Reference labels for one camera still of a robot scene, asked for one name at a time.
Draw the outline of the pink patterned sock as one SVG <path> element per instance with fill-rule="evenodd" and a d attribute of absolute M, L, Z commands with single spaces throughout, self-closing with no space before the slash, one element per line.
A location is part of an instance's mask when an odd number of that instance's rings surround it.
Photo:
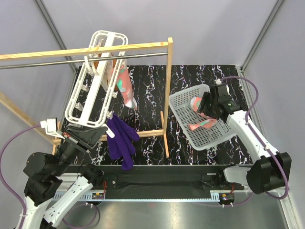
<path fill-rule="evenodd" d="M 190 108 L 194 111 L 194 114 L 195 114 L 195 117 L 196 117 L 195 121 L 191 121 L 188 124 L 188 127 L 192 131 L 194 131 L 194 130 L 200 128 L 200 127 L 205 128 L 205 129 L 209 129 L 209 128 L 214 127 L 217 123 L 216 119 L 208 117 L 204 113 L 197 112 L 197 110 L 199 108 L 199 105 L 201 103 L 201 100 L 202 99 L 200 97 L 194 97 L 190 100 Z"/>
<path fill-rule="evenodd" d="M 120 68 L 119 76 L 116 85 L 123 97 L 124 105 L 128 108 L 137 110 L 137 102 L 133 96 L 133 89 L 131 79 L 129 77 L 128 69 L 125 65 Z"/>

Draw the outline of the white plastic clip hanger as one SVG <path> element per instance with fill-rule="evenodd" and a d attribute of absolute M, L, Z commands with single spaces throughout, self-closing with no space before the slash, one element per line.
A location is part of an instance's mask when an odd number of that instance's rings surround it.
<path fill-rule="evenodd" d="M 115 51 L 106 51 L 102 52 L 101 57 L 111 57 L 112 53 Z M 117 51 L 119 55 L 125 55 L 124 51 Z M 126 59 L 117 60 L 115 67 L 111 71 L 112 76 L 109 81 L 109 85 L 107 85 L 106 80 L 107 76 L 105 77 L 104 82 L 104 72 L 107 67 L 108 61 L 100 61 L 97 70 L 95 69 L 94 62 L 88 62 L 88 59 L 94 58 L 98 56 L 97 52 L 89 53 L 84 56 L 85 63 L 81 66 L 80 74 L 77 78 L 76 84 L 70 96 L 67 108 L 65 110 L 65 118 L 71 124 L 81 125 L 90 128 L 97 128 L 97 127 L 107 127 L 106 120 L 108 118 L 112 118 L 112 113 L 109 111 L 110 103 L 112 98 L 117 96 L 117 93 L 114 91 L 116 86 L 117 78 L 119 76 L 119 71 L 122 65 L 125 63 Z M 92 77 L 92 82 L 89 87 L 89 91 L 86 97 L 86 100 L 83 105 L 81 105 L 81 114 L 80 117 L 76 117 L 73 112 L 77 108 L 77 101 L 81 90 L 83 88 L 83 83 L 87 75 Z M 101 107 L 100 116 L 96 121 L 91 121 L 90 116 L 97 98 L 97 94 L 100 89 L 104 89 L 106 92 L 104 102 Z"/>

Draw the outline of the purple sock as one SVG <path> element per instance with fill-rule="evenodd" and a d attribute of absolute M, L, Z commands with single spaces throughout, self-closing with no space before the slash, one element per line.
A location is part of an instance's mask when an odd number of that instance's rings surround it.
<path fill-rule="evenodd" d="M 132 155 L 136 153 L 132 141 L 139 141 L 140 136 L 135 129 L 127 125 L 115 113 L 112 114 L 112 119 L 108 119 L 107 126 L 114 133 L 114 138 L 107 136 L 111 160 L 122 157 L 122 169 L 130 170 L 133 167 Z"/>

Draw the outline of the orange sock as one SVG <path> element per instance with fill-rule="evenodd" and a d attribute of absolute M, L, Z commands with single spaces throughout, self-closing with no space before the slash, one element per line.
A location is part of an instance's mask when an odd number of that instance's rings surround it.
<path fill-rule="evenodd" d="M 95 57 L 101 57 L 101 55 L 102 55 L 102 53 L 99 53 L 98 56 L 95 55 Z M 115 67 L 116 62 L 117 62 L 116 59 L 114 59 L 114 60 L 109 60 L 109 61 L 107 62 L 107 67 L 106 67 L 106 70 L 105 70 L 105 72 L 104 72 L 105 75 L 104 75 L 104 79 L 103 79 L 104 82 L 105 82 L 105 77 L 107 77 L 107 80 L 106 80 L 107 85 L 109 85 L 109 81 L 110 81 L 111 76 L 112 76 L 111 71 L 112 71 L 113 68 Z M 96 69 L 96 70 L 97 70 L 97 68 L 98 68 L 99 63 L 100 63 L 100 61 L 94 62 L 94 66 L 95 66 L 95 69 Z M 118 90 L 119 90 L 119 88 L 118 88 L 118 86 L 116 85 L 115 88 L 114 88 L 114 91 L 117 92 Z"/>

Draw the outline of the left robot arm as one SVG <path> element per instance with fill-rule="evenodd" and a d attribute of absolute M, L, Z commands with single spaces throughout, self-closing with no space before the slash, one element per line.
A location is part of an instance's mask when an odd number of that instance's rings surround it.
<path fill-rule="evenodd" d="M 24 189 L 26 208 L 20 215 L 19 229 L 55 229 L 66 213 L 90 189 L 97 189 L 103 183 L 103 172 L 93 164 L 80 168 L 79 176 L 65 194 L 52 206 L 63 180 L 63 175 L 79 153 L 92 149 L 107 127 L 84 128 L 69 127 L 62 132 L 56 127 L 42 125 L 46 134 L 63 139 L 55 155 L 36 152 L 30 155 L 23 172 L 28 176 Z"/>

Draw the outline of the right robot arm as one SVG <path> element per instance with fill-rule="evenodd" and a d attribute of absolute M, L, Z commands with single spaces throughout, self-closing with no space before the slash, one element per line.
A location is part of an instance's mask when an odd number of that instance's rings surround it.
<path fill-rule="evenodd" d="M 210 86 L 203 94 L 197 111 L 224 121 L 240 138 L 253 162 L 251 167 L 225 168 L 216 177 L 218 187 L 227 189 L 238 183 L 248 186 L 255 194 L 284 187 L 285 192 L 280 199 L 287 196 L 291 157 L 288 153 L 280 153 L 265 139 L 250 119 L 249 110 L 231 98 L 225 84 Z"/>

